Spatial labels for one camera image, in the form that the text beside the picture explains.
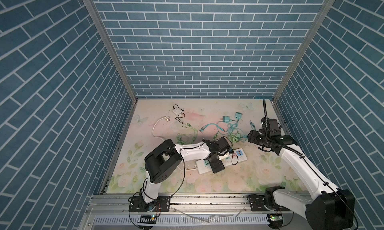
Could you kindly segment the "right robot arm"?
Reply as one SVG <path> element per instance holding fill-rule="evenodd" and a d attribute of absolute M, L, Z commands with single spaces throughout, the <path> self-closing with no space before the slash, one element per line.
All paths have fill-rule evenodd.
<path fill-rule="evenodd" d="M 349 190 L 342 190 L 305 156 L 291 136 L 272 136 L 251 130 L 249 143 L 263 152 L 274 152 L 297 174 L 309 194 L 298 194 L 282 186 L 267 188 L 265 207 L 275 211 L 287 208 L 305 218 L 314 230 L 344 230 L 358 226 L 355 217 L 355 197 Z"/>

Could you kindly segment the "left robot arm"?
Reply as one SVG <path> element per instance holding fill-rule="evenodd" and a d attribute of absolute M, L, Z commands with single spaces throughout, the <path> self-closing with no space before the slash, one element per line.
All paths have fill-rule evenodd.
<path fill-rule="evenodd" d="M 155 202 L 161 183 L 182 163 L 207 161 L 214 174 L 225 169 L 223 159 L 234 153 L 232 144 L 222 137 L 216 141 L 202 140 L 196 144 L 180 145 L 165 140 L 145 157 L 146 180 L 140 195 L 146 204 Z"/>

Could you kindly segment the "white multicolour power strip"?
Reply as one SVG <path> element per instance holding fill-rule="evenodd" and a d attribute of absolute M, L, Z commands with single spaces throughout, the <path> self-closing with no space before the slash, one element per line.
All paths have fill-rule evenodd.
<path fill-rule="evenodd" d="M 236 149 L 234 153 L 236 154 L 235 156 L 233 156 L 233 154 L 228 153 L 226 154 L 225 158 L 219 157 L 219 160 L 223 165 L 222 167 L 219 167 L 219 172 L 224 170 L 225 167 L 234 166 L 238 163 L 245 162 L 248 160 L 242 148 Z M 205 173 L 214 172 L 208 160 L 198 160 L 196 161 L 196 166 L 199 174 L 201 175 Z"/>

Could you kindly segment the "white cube charger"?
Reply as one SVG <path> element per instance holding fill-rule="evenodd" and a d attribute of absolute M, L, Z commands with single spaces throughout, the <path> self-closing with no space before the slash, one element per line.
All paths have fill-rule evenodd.
<path fill-rule="evenodd" d="M 176 107 L 172 110 L 172 112 L 174 113 L 175 116 L 179 116 L 180 114 L 182 114 L 183 110 L 180 109 L 179 107 Z"/>

